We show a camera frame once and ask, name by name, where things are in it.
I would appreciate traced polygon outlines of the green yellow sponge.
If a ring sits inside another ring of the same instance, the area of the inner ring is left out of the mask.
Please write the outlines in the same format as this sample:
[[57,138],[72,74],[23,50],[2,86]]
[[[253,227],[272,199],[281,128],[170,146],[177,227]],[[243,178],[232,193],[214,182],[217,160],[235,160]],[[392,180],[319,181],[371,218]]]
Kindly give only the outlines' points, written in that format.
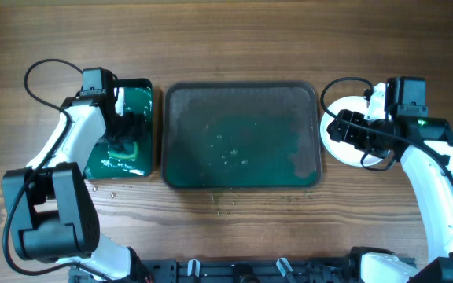
[[120,160],[134,160],[138,157],[139,147],[136,141],[109,144],[108,156]]

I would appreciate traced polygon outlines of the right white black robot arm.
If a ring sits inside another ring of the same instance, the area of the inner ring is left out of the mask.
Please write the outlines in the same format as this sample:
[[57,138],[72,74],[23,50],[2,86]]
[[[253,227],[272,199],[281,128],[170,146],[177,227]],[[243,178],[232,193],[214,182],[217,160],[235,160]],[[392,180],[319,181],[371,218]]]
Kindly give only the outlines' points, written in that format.
[[[453,282],[453,131],[431,118],[426,81],[399,76],[367,85],[362,97],[320,103],[322,142],[343,163],[355,151],[399,163],[414,190],[428,245],[429,263],[417,269],[379,248],[356,248],[347,279],[357,282]],[[346,149],[332,149],[345,144]]]

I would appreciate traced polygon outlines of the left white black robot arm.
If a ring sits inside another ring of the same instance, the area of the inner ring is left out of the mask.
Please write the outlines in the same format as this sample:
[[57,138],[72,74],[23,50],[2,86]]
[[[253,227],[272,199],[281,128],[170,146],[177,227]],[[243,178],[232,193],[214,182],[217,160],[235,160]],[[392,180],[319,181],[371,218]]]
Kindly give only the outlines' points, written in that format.
[[[26,276],[75,267],[103,282],[151,282],[132,248],[101,234],[83,180],[92,150],[102,138],[118,138],[123,119],[116,113],[116,76],[104,68],[87,68],[82,75],[78,94],[57,107],[59,124],[42,151],[2,178],[7,211],[2,253],[12,270]],[[25,270],[13,253],[49,268]]]

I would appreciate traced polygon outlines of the white plate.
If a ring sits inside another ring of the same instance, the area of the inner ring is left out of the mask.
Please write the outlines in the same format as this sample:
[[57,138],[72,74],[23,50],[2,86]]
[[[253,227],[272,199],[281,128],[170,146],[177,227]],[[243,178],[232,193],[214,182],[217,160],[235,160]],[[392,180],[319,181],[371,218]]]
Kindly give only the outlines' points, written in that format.
[[[359,96],[343,97],[332,103],[328,109],[333,114],[338,114],[340,110],[351,110],[353,112],[359,112],[364,114],[367,120],[382,119],[385,117],[385,95],[374,94],[370,99],[370,103],[367,100]],[[322,117],[320,124],[320,136],[323,145],[328,152],[340,162],[353,166],[361,167],[360,160],[363,156],[363,152],[355,149],[352,145],[345,143],[344,141],[332,141],[330,135],[326,129],[333,121],[333,118],[325,113]]]

